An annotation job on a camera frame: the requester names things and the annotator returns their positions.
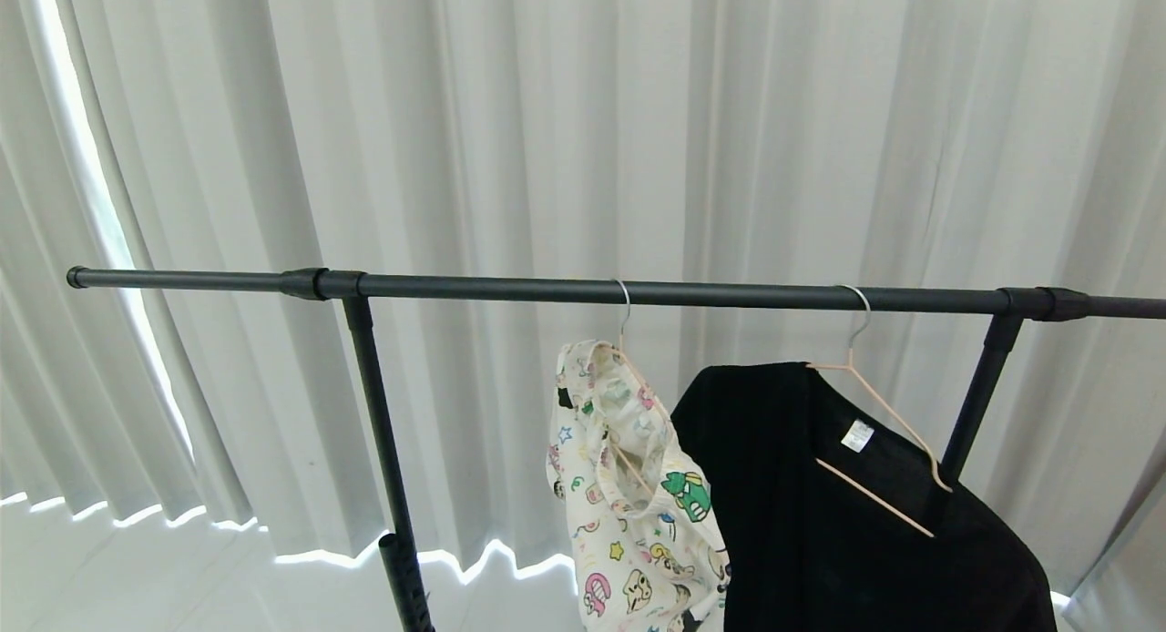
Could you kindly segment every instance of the floor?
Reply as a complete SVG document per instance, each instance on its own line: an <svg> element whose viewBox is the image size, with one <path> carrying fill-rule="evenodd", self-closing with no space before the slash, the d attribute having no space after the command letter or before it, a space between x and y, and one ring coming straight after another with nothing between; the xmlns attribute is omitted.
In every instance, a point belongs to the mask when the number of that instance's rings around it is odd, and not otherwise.
<svg viewBox="0 0 1166 632"><path fill-rule="evenodd" d="M569 568L519 578L507 555L491 553L478 570L463 584L427 556L437 630L582 630ZM171 527L154 514L118 528L104 510L73 520L63 506L0 507L3 632L400 629L375 553L351 568L276 563L258 525L224 529L202 515Z"/></svg>

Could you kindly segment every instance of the black pole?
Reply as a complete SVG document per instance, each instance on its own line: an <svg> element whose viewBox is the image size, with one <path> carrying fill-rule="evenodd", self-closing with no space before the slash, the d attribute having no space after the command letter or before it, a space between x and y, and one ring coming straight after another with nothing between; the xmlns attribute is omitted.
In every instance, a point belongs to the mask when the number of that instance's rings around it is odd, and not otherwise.
<svg viewBox="0 0 1166 632"><path fill-rule="evenodd" d="M351 275L359 274L357 280ZM76 267L66 279L73 288L168 288L283 293L307 300L345 297L422 297L507 302L623 304L624 292L610 280L536 280L366 275L304 268L283 273L197 273L96 271ZM854 293L831 286L768 286L686 282L624 282L633 304L661 307L733 307L744 309L816 309L857 311ZM1014 314L1033 319L1094 317L1166 319L1166 300L1091 297L1061 288L953 290L863 288L874 311L920 314Z"/></svg>
<svg viewBox="0 0 1166 632"><path fill-rule="evenodd" d="M955 421L951 437L948 440L947 450L943 452L943 462L940 466L941 475L946 480L957 482L963 471L963 464L971 452L971 444L976 441L979 431L979 423L988 412L988 402L996 391L996 382L1004 371L1004 361L1009 358L1009 352L1016 345L1017 336L1020 333L1020 325L1024 324L1021 316L992 316L991 324L988 325L988 333L984 335L984 350L979 354L979 363L976 364L975 374L968 387L968 395L963 399L963 407L960 408L960 416Z"/></svg>
<svg viewBox="0 0 1166 632"><path fill-rule="evenodd" d="M380 458L380 472L385 478L385 491L393 517L393 532L380 539L380 556L388 574L396 612L401 617L405 632L433 632L429 605L421 582L421 566L417 563L416 542L413 540L413 522L409 519L409 501L405 496L401 464L396 457L396 441L393 438L393 422L388 414L385 382L381 378L380 360L377 357L377 340L372 330L372 310L367 297L345 297L344 316L352 332L352 346L360 367L368 416Z"/></svg>

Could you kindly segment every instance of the hanger hook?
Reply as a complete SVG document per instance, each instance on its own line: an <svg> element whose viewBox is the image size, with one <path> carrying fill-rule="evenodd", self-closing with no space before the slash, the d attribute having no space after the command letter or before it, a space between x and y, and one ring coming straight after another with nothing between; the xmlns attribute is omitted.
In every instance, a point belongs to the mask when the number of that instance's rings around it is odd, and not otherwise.
<svg viewBox="0 0 1166 632"><path fill-rule="evenodd" d="M624 321L621 323L619 323L619 350L623 351L624 350L624 328L627 326L627 321L628 321L630 317L632 317L632 296L628 295L627 286L624 283L624 280L612 280L612 281L616 282L616 283L618 283L619 288L624 289L624 301L625 301L625 306L627 307L626 311L624 311Z"/></svg>
<svg viewBox="0 0 1166 632"><path fill-rule="evenodd" d="M863 295L863 292L858 290L857 288L855 288L852 286L847 286L844 283L840 283L837 286L840 288L849 288L850 290L855 292L855 295L857 295L858 299L863 301L863 306L866 307L866 318L863 321L863 324L862 324L862 326L858 328L858 330L855 330L854 333L850 333L850 340L847 342L847 350L854 350L855 349L855 339L858 338L858 333L862 333L863 330L866 329L866 325L871 324L871 303L870 303L870 301L866 300L866 296Z"/></svg>

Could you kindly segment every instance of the shirt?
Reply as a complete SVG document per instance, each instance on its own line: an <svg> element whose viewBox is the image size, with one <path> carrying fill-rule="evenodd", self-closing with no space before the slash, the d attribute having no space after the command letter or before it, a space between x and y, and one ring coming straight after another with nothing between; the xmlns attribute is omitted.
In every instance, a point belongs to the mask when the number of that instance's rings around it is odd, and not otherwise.
<svg viewBox="0 0 1166 632"><path fill-rule="evenodd" d="M725 630L1055 631L1045 573L1016 533L962 485L940 490L921 449L805 364L705 368L672 420L717 485L733 559ZM848 437L856 420L865 443Z"/></svg>
<svg viewBox="0 0 1166 632"><path fill-rule="evenodd" d="M547 482L566 503L586 629L682 632L723 606L729 554L709 480L638 375L610 344L562 349Z"/></svg>

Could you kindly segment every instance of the black garment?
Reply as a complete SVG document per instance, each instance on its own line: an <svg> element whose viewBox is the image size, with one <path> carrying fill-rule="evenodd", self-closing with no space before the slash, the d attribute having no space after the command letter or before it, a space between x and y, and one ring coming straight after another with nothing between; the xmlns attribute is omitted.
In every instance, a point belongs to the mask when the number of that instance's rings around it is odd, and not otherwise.
<svg viewBox="0 0 1166 632"><path fill-rule="evenodd" d="M861 452L840 441L874 429ZM728 632L1054 632L1048 581L1003 520L805 364L719 366L672 414L732 568ZM912 517L928 539L815 462Z"/></svg>

